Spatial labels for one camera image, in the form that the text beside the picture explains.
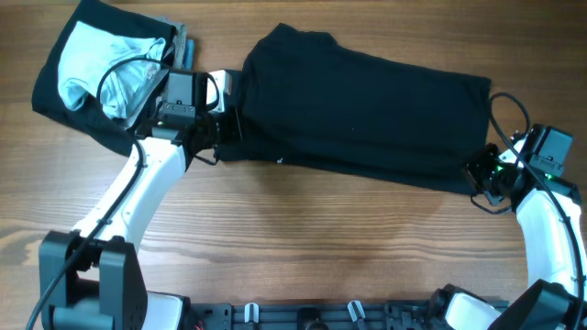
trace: wood grain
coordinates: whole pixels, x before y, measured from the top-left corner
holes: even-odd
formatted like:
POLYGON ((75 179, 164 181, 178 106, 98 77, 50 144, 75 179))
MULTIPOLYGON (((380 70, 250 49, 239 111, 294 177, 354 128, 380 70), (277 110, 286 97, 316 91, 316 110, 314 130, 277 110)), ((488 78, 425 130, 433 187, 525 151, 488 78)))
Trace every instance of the wood grain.
MULTIPOLYGON (((72 3, 0 5, 2 329, 22 328, 39 297, 40 240, 49 229, 69 230, 125 162, 31 111, 32 87, 72 3)), ((490 77, 533 121, 575 135, 565 177, 587 193, 584 3, 115 3, 185 22, 198 70, 240 68, 285 22, 385 59, 490 77)), ((495 113, 508 131, 523 125, 506 101, 495 113)), ((448 282, 513 300, 526 288, 524 241, 511 214, 483 214, 455 194, 269 163, 194 163, 163 201, 139 259, 150 290, 196 302, 426 298, 448 282)))

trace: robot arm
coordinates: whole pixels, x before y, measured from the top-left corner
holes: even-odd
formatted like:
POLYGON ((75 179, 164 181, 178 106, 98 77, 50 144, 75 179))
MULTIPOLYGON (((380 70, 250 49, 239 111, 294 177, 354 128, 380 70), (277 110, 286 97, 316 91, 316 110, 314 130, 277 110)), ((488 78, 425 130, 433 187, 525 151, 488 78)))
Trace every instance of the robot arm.
MULTIPOLYGON (((183 146, 172 144, 168 139, 147 137, 138 142, 143 148, 145 163, 135 185, 127 198, 111 217, 111 224, 102 229, 95 239, 109 241, 113 237, 122 237, 132 243, 138 252, 140 241, 159 204, 170 188, 185 173, 185 153, 183 146)), ((92 211, 73 227, 80 231, 81 237, 87 237, 94 229, 96 219, 101 219, 105 211, 124 189, 137 166, 136 147, 128 162, 108 188, 102 200, 92 211)))
MULTIPOLYGON (((143 169, 110 223, 98 233, 81 261, 64 275, 48 299, 42 309, 45 328, 205 329, 189 298, 146 291, 137 251, 163 197, 182 178, 195 153, 221 142, 225 138, 221 127, 225 125, 230 127, 227 131, 233 132, 232 137, 239 136, 239 128, 230 126, 231 122, 238 122, 238 114, 235 112, 236 120, 227 120, 231 116, 225 105, 231 89, 230 75, 225 71, 211 75, 217 94, 206 88, 198 89, 195 73, 170 74, 171 92, 161 103, 160 112, 138 130, 138 144, 145 156, 143 169), (214 106, 208 118, 198 118, 194 111, 195 103, 203 97, 206 104, 214 106), (77 271, 88 270, 92 265, 100 268, 100 281, 80 279, 77 271)), ((553 164, 556 169, 562 168, 566 151, 562 156, 543 155, 542 151, 552 144, 551 138, 557 131, 548 127, 548 132, 554 133, 543 134, 542 128, 535 126, 541 135, 529 136, 528 141, 520 142, 517 147, 532 156, 532 160, 536 158, 538 163, 531 163, 532 166, 547 166, 542 170, 549 177, 548 186, 570 216, 584 264, 577 187, 557 177, 551 180, 547 171, 553 164)), ((120 195, 135 171, 137 160, 138 151, 133 148, 126 166, 105 196, 71 233, 50 232, 44 239, 39 248, 42 292, 64 260, 94 229, 96 220, 103 217, 120 195)), ((473 293, 448 285, 437 290, 428 302, 424 317, 428 328, 495 330, 532 328, 540 324, 546 325, 543 329, 556 329, 560 323, 569 324, 580 303, 576 298, 578 274, 569 233, 552 201, 524 175, 525 171, 515 159, 508 157, 508 152, 498 155, 496 146, 488 146, 479 158, 467 164, 466 170, 471 183, 490 203, 498 204, 505 198, 512 201, 512 209, 524 232, 528 283, 532 285, 504 313, 473 293)), ((260 320, 259 307, 254 310, 247 321, 250 328, 256 328, 260 320)), ((366 320, 369 320, 358 302, 349 307, 349 314, 359 329, 367 327, 366 320)))
MULTIPOLYGON (((579 229, 581 207, 568 196, 556 192, 555 195, 570 216, 574 235, 580 242, 582 263, 585 264, 585 249, 579 229)), ((526 298, 522 296, 516 302, 526 308, 510 311, 510 307, 504 313, 506 319, 498 323, 496 320, 502 314, 490 304, 468 292, 458 292, 452 295, 445 314, 447 324, 455 330, 517 329, 521 325, 530 326, 529 322, 537 320, 540 320, 537 324, 545 325, 546 329, 555 329, 563 319, 572 317, 570 302, 574 301, 578 292, 577 270, 570 238, 558 211, 544 192, 533 189, 517 207, 516 217, 524 233, 530 287, 525 293, 526 298), (540 299, 544 300, 542 305, 536 303, 540 299), (519 324, 512 322, 508 314, 515 314, 519 324), (548 327, 545 324, 547 321, 541 317, 550 318, 554 326, 548 327)))

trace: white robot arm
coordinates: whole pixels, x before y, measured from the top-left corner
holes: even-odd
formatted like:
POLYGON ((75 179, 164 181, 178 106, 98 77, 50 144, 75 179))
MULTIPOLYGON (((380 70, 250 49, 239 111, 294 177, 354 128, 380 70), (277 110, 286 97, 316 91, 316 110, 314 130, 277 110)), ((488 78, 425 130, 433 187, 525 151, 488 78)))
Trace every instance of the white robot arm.
MULTIPOLYGON (((579 229, 581 207, 567 196, 555 196, 570 217, 584 265, 585 248, 579 229)), ((528 287, 543 280, 559 283, 566 292, 577 296, 579 284, 569 234, 546 193, 533 189, 517 207, 516 217, 526 243, 528 287)), ((467 293, 457 293, 447 308, 446 321, 455 330, 486 330, 500 315, 490 304, 467 293)))
MULTIPOLYGON (((170 78, 169 85, 178 83, 178 90, 183 89, 183 93, 168 95, 166 111, 162 112, 160 118, 167 120, 169 115, 178 116, 182 120, 194 119, 194 115, 190 115, 193 104, 185 100, 175 102, 175 99, 184 98, 185 93, 191 95, 197 92, 197 86, 190 85, 187 89, 182 87, 186 81, 196 81, 191 77, 185 80, 184 75, 170 78)), ((217 71, 211 73, 210 79, 215 80, 218 93, 214 95, 206 91, 206 103, 216 105, 211 113, 224 114, 225 96, 231 88, 230 75, 225 71, 217 71)), ((563 146, 566 150, 562 155, 552 157, 552 148, 548 148, 548 144, 552 144, 555 137, 559 138, 555 141, 557 147, 561 145, 561 138, 564 142, 562 144, 566 144, 564 135, 547 126, 535 126, 535 130, 526 141, 518 142, 516 147, 522 153, 534 155, 532 161, 535 162, 529 161, 530 166, 546 173, 550 190, 570 218, 573 235, 579 243, 581 264, 584 265, 585 251, 579 226, 581 207, 579 199, 573 194, 576 186, 558 178, 551 181, 547 171, 551 166, 562 169, 561 164, 568 148, 563 146)), ((168 126, 167 122, 156 120, 151 123, 149 133, 138 141, 144 156, 142 171, 110 216, 108 225, 94 237, 82 261, 68 271, 50 296, 47 306, 42 310, 45 328, 205 330, 203 320, 191 308, 189 298, 146 291, 136 257, 145 230, 163 197, 182 178, 194 151, 201 149, 194 147, 191 140, 193 134, 197 134, 197 129, 194 130, 192 126, 168 126), (99 285, 98 282, 77 277, 77 270, 87 270, 92 264, 100 267, 99 285)), ((583 281, 580 280, 582 274, 575 267, 577 260, 570 231, 548 194, 525 175, 526 171, 521 164, 518 165, 517 159, 511 157, 511 151, 508 152, 499 155, 496 146, 488 146, 479 158, 467 164, 467 173, 471 183, 479 192, 485 193, 492 204, 501 202, 505 197, 512 201, 512 210, 516 213, 526 242, 529 289, 504 313, 470 292, 455 290, 458 288, 452 286, 449 291, 438 290, 430 300, 427 311, 426 322, 431 329, 529 329, 532 328, 532 322, 543 325, 545 319, 553 327, 547 325, 542 328, 555 329, 559 323, 570 323, 576 314, 573 314, 579 303, 576 297, 579 296, 579 285, 583 281)), ((96 220, 103 218, 106 210, 114 204, 135 173, 137 165, 138 150, 135 146, 126 166, 90 214, 78 222, 70 234, 51 232, 47 235, 39 248, 42 291, 48 287, 56 269, 71 251, 79 247, 80 242, 94 230, 96 220)), ((369 328, 359 302, 349 304, 349 315, 359 330, 369 328)), ((244 320, 249 329, 259 329, 259 306, 247 305, 244 320)), ((305 329, 327 329, 326 324, 318 326, 316 322, 313 327, 309 326, 305 329)))

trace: black mount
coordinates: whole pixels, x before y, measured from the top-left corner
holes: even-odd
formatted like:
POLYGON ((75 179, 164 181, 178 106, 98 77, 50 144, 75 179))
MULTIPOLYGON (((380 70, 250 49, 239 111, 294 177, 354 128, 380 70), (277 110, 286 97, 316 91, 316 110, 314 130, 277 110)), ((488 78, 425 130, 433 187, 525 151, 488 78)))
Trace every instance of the black mount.
MULTIPOLYGON (((39 247, 40 289, 44 292, 65 260, 85 238, 51 231, 39 247)), ((42 310, 45 329, 140 329, 147 313, 147 290, 135 248, 122 239, 94 241, 65 273, 42 310), (77 271, 92 265, 100 281, 77 271)))
MULTIPOLYGON (((232 83, 228 89, 238 86, 240 72, 228 74, 232 83)), ((238 119, 238 94, 227 93, 226 86, 219 89, 216 83, 213 86, 208 83, 213 80, 206 72, 170 72, 167 93, 162 95, 155 114, 141 120, 135 136, 168 139, 174 145, 183 146, 186 169, 193 158, 216 164, 196 155, 218 144, 242 139, 242 127, 238 119), (216 91, 212 104, 207 103, 208 88, 216 91)))
MULTIPOLYGON (((543 182, 551 191, 567 196, 580 205, 577 185, 559 177, 564 170, 571 142, 571 135, 551 126, 536 124, 527 135, 520 156, 535 171, 544 175, 543 182)), ((501 161, 499 149, 491 143, 465 164, 465 174, 475 192, 483 193, 491 205, 499 205, 509 198, 514 211, 530 191, 541 189, 525 169, 518 168, 517 163, 501 161)))
POLYGON ((574 321, 577 297, 568 294, 558 283, 537 280, 488 330, 508 329, 557 329, 559 325, 571 325, 574 321))

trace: black plastic bracket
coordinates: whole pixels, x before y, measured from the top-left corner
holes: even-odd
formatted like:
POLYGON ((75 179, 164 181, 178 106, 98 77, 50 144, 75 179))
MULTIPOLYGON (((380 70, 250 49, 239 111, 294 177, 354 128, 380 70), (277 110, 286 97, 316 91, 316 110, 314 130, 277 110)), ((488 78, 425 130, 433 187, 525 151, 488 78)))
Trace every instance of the black plastic bracket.
POLYGON ((534 124, 526 138, 522 153, 533 168, 561 176, 572 143, 572 135, 555 127, 534 124))
MULTIPOLYGON (((85 238, 78 232, 51 231, 39 247, 40 290, 85 238)), ((45 329, 140 329, 147 314, 147 290, 132 244, 116 237, 93 241, 60 280, 41 312, 45 329), (79 278, 77 271, 100 269, 99 281, 79 278)))
POLYGON ((573 303, 577 303, 577 298, 569 295, 562 285, 538 280, 489 329, 556 329, 563 323, 573 303))
POLYGON ((232 329, 233 308, 230 303, 193 303, 192 309, 195 310, 195 313, 205 322, 205 329, 232 329))
POLYGON ((138 139, 161 138, 183 146, 186 170, 198 152, 212 148, 218 140, 218 123, 204 111, 208 77, 191 71, 170 73, 168 94, 157 113, 142 120, 135 132, 138 139))

